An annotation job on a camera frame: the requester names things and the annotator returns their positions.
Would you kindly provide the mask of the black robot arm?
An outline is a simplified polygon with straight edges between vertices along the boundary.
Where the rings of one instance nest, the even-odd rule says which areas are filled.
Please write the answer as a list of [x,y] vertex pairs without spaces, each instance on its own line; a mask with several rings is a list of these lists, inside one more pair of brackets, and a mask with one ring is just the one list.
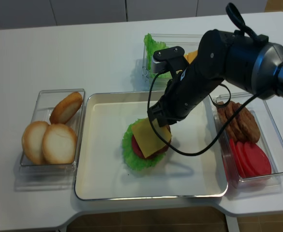
[[158,72],[172,75],[164,95],[148,109],[160,126],[185,119],[223,81],[263,100],[283,97],[283,46],[276,43],[214,29],[203,35],[192,62],[180,46],[157,50],[153,59]]

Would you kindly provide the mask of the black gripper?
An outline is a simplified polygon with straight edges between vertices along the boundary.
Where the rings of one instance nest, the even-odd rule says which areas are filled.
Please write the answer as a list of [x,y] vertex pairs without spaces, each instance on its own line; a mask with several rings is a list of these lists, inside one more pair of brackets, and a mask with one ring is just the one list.
[[182,121],[208,94],[222,83],[224,61],[198,55],[184,71],[167,84],[164,95],[148,109],[155,127],[163,128]]

